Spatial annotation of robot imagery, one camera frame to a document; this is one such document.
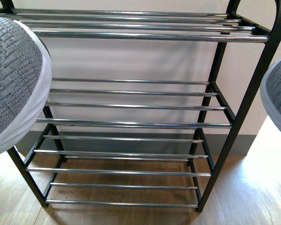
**white fabric edge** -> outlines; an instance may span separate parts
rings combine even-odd
[[[262,104],[266,109],[267,114],[269,115],[275,126],[281,131],[281,114],[274,106],[272,100],[268,95],[267,88],[266,88],[267,79],[271,74],[272,70],[276,67],[276,65],[279,62],[281,62],[281,58],[278,61],[276,61],[265,73],[260,84],[260,95],[261,95]]]
[[[14,22],[20,25],[38,46],[43,62],[41,74],[27,103],[0,134],[0,154],[16,145],[33,127],[46,103],[52,82],[52,63],[45,46],[30,28],[19,21]]]

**chrome rod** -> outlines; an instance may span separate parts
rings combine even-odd
[[[75,139],[75,140],[102,140],[102,141],[133,141],[133,142],[171,142],[171,143],[202,143],[202,140],[193,139],[164,139],[164,138],[131,138],[131,137],[93,137],[69,135],[44,135],[48,139]]]
[[[50,89],[51,93],[75,94],[121,94],[121,95],[164,95],[164,96],[194,96],[216,97],[217,93],[204,92],[174,92],[174,91],[130,91],[130,90],[84,90],[84,89]]]
[[[157,34],[157,33],[109,33],[81,31],[32,31],[39,37],[48,38],[102,38],[102,39],[139,39],[139,40],[168,40],[168,41],[208,41],[208,42],[248,42],[265,43],[268,36],[250,35],[194,35],[194,34]]]
[[[209,85],[209,82],[205,82],[205,81],[159,81],[159,80],[84,79],[84,78],[82,78],[82,79],[80,79],[80,78],[52,78],[52,81]]]
[[[117,109],[196,110],[196,111],[223,111],[226,109],[226,107],[215,107],[215,106],[115,105],[115,104],[77,104],[77,103],[60,103],[60,102],[46,102],[46,106],[117,108]]]
[[[116,29],[116,30],[171,30],[171,31],[202,31],[202,32],[244,32],[252,33],[254,27],[242,26],[189,26],[189,25],[140,25],[140,24],[98,24],[73,22],[39,22],[22,21],[31,28],[79,28],[79,29]]]
[[[156,128],[156,129],[197,129],[197,128],[231,128],[231,124],[221,123],[157,123],[157,122],[126,122],[103,120],[67,120],[39,118],[38,123],[51,123],[60,126],[87,126],[105,128]]]
[[[134,160],[134,161],[159,161],[159,162],[187,162],[188,159],[177,158],[126,158],[126,157],[94,157],[94,156],[65,156],[72,159],[96,159],[96,160]]]
[[[56,151],[34,150],[35,153],[58,155],[86,155],[86,156],[122,156],[122,157],[155,157],[155,158],[207,158],[207,155],[179,155],[179,154],[149,154],[149,153],[122,153],[122,152],[89,152],[89,151]]]
[[[153,171],[124,171],[124,170],[89,170],[89,169],[61,169],[27,167],[29,172],[51,172],[51,173],[90,173],[109,175],[157,175],[157,176],[179,176],[179,177],[210,177],[207,172],[153,172]]]
[[[135,188],[135,189],[159,189],[159,190],[196,190],[197,187],[178,187],[178,186],[135,186],[135,185],[110,185],[110,184],[69,184],[69,183],[50,183],[52,186],[59,187],[80,187],[80,188]]]
[[[112,17],[112,16],[83,16],[83,15],[38,15],[38,14],[5,14],[0,17],[11,20],[44,20],[44,21],[98,21],[98,22],[133,22],[133,23],[193,23],[193,24],[222,24],[238,25],[239,19],[223,18],[156,18],[156,17]]]
[[[171,208],[197,208],[198,205],[184,204],[156,204],[156,203],[125,203],[125,202],[85,202],[69,200],[46,200],[46,203],[79,204],[79,205],[117,205],[117,206],[148,206],[148,207],[171,207]]]
[[[138,12],[138,11],[104,11],[104,10],[55,10],[55,9],[26,9],[15,8],[14,13],[26,14],[67,14],[67,15],[148,15],[173,17],[216,17],[226,18],[223,13],[175,13],[175,12]]]

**baseboard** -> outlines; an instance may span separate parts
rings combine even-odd
[[[40,136],[40,131],[30,131],[17,144],[20,152],[27,152]],[[60,135],[91,135],[114,137],[145,137],[145,138],[181,138],[191,139],[192,134],[130,134],[130,133],[85,133],[85,132],[60,132]],[[230,151],[230,155],[245,156],[256,135],[238,135]],[[213,155],[219,155],[225,143],[227,135],[206,134],[210,151]],[[163,142],[123,142],[123,141],[85,141],[85,140],[62,140],[66,150],[79,151],[109,151],[109,152],[142,152],[142,153],[165,153],[165,154],[188,154],[190,143],[163,143]],[[55,150],[53,140],[45,140],[41,149]],[[199,144],[197,152],[203,153],[203,148]]]

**metal shoe rack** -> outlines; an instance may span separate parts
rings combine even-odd
[[[8,153],[20,170],[24,179],[34,192],[42,206],[47,207],[51,203],[66,204],[93,204],[93,205],[130,205],[130,206],[155,206],[155,207],[190,207],[198,212],[203,210],[204,205],[219,176],[227,155],[237,137],[241,125],[248,113],[252,101],[259,88],[263,74],[269,67],[274,53],[281,41],[281,0],[275,0],[277,11],[272,30],[268,30],[237,14],[240,0],[230,0],[227,12],[223,14],[205,13],[172,13],[172,12],[126,12],[126,11],[84,11],[84,10],[40,10],[40,9],[16,9],[11,0],[1,0],[3,8],[0,8],[0,16],[13,20],[20,20],[40,37],[50,38],[107,38],[107,39],[145,39],[145,40],[173,40],[173,41],[208,41],[218,42],[212,64],[209,79],[205,82],[186,81],[161,81],[161,80],[127,80],[127,79],[70,79],[54,78],[54,82],[87,82],[87,83],[139,83],[139,84],[164,84],[164,85],[204,85],[206,91],[200,92],[174,92],[174,91],[124,91],[124,90],[76,90],[76,89],[52,89],[57,93],[88,93],[106,95],[143,95],[143,96],[185,96],[202,97],[199,106],[172,106],[172,105],[116,105],[116,104],[79,104],[47,102],[44,108],[45,118],[38,119],[38,123],[47,124],[40,138],[32,147],[24,161],[21,160],[16,148],[11,148]],[[216,84],[220,65],[228,42],[264,43],[264,50],[252,75],[251,82],[244,95],[240,108],[236,114],[232,112],[228,102]],[[211,98],[216,98],[219,107],[211,107]],[[192,110],[199,111],[196,122],[173,123],[173,122],[137,122],[137,121],[103,121],[103,120],[69,120],[57,119],[52,116],[50,107],[100,107],[115,110],[117,108],[150,109],[150,110]],[[205,123],[208,111],[221,111],[229,121],[223,123]],[[69,136],[59,135],[56,126],[76,127],[103,127],[103,128],[157,128],[195,130],[192,139],[166,139],[146,137],[114,137],[114,136]],[[211,153],[203,132],[204,128],[227,128],[229,134],[222,148],[216,164],[213,162]],[[45,139],[53,139],[57,150],[42,150],[41,146]],[[100,141],[122,142],[166,142],[166,143],[191,143],[189,154],[148,154],[148,153],[118,153],[118,152],[84,152],[64,150],[63,139],[82,139]],[[201,144],[205,154],[196,154],[198,144]],[[51,156],[59,155],[58,163],[52,168],[30,166],[31,161],[37,154]],[[67,159],[100,159],[100,160],[147,160],[162,162],[184,162],[185,172],[167,171],[126,171],[99,170],[99,169],[71,169],[67,167]],[[194,160],[204,158],[207,160],[210,172],[197,172]],[[44,192],[41,192],[30,172],[49,172],[52,176]],[[146,186],[146,185],[115,185],[94,183],[58,183],[54,182],[59,173],[89,173],[110,174],[115,176],[169,176],[189,177],[193,187],[183,186]],[[208,177],[209,182],[202,190],[199,188],[198,177]],[[161,190],[184,190],[195,191],[198,198],[193,204],[161,204],[161,203],[137,203],[137,202],[88,202],[48,199],[48,194],[53,186],[62,187],[85,187],[85,188],[135,188],[135,189],[161,189]]]

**rack shelf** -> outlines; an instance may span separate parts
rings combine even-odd
[[[51,95],[106,95],[119,97],[123,95],[140,95],[144,98],[151,96],[169,97],[194,97],[203,98],[200,105],[169,105],[169,104],[116,104],[112,103],[73,103],[48,101],[44,107],[45,118],[39,118],[37,123],[47,124],[39,139],[32,146],[30,152],[22,160],[15,147],[8,153],[23,175],[27,184],[32,189],[36,198],[43,207],[48,204],[86,204],[86,205],[121,205],[121,206],[147,206],[147,207],[182,207],[196,208],[201,212],[207,202],[217,177],[236,139],[242,123],[249,111],[256,92],[259,88],[262,76],[267,70],[274,53],[281,41],[281,0],[275,0],[277,11],[272,30],[268,30],[255,22],[252,22],[237,14],[240,0],[230,0],[226,13],[174,13],[174,12],[136,12],[136,11],[98,11],[98,10],[48,10],[48,9],[19,9],[15,8],[11,0],[1,0],[0,17],[19,20],[29,26],[40,38],[104,38],[104,39],[144,39],[144,40],[172,40],[172,41],[207,41],[217,42],[211,72],[207,81],[180,81],[180,80],[133,80],[133,79],[109,79],[109,78],[54,78],[53,82],[61,85],[51,88]],[[255,72],[244,95],[243,101],[237,113],[234,113],[226,101],[224,95],[216,84],[216,79],[221,66],[222,58],[228,42],[241,43],[264,43],[264,50],[260,56]],[[96,83],[96,89],[64,88],[62,84],[71,83]],[[102,83],[130,84],[160,84],[160,85],[202,85],[205,92],[189,91],[156,91],[156,90],[106,90],[102,89]],[[215,98],[219,106],[209,106],[211,98]],[[193,122],[171,122],[171,121],[120,121],[120,120],[93,120],[68,119],[53,117],[50,107],[72,107],[72,108],[106,108],[106,110],[131,109],[131,110],[172,110],[172,111],[198,111],[198,119]],[[222,113],[227,123],[205,122],[207,112]],[[129,129],[162,129],[162,130],[195,130],[192,138],[148,138],[126,137],[121,135],[59,135],[58,127],[92,127],[92,128],[114,128],[121,133]],[[216,163],[204,134],[204,128],[228,129],[229,134]],[[57,150],[42,149],[45,140],[54,140]],[[191,145],[189,154],[156,154],[156,153],[129,153],[129,152],[96,152],[65,150],[62,140],[94,141],[94,142],[124,142],[124,143],[188,143]],[[198,155],[197,146],[201,145],[204,154]],[[49,158],[56,156],[55,166],[33,166],[31,162],[37,155],[45,155]],[[126,170],[117,168],[70,168],[71,160],[108,160],[118,161],[149,161],[157,163],[183,163],[183,171],[146,171]],[[209,165],[209,172],[199,172],[195,160],[204,160]],[[49,182],[42,192],[34,181],[30,172],[51,173]],[[75,181],[59,180],[61,174],[83,173],[101,174],[104,176],[148,176],[148,177],[172,177],[188,178],[192,183],[188,186],[154,185],[154,184],[107,184],[107,183],[78,183]],[[199,186],[198,179],[207,178],[209,182],[203,190]],[[155,203],[155,202],[106,202],[106,201],[81,201],[68,199],[50,199],[51,188],[130,188],[159,191],[194,191],[197,200],[193,203]]]

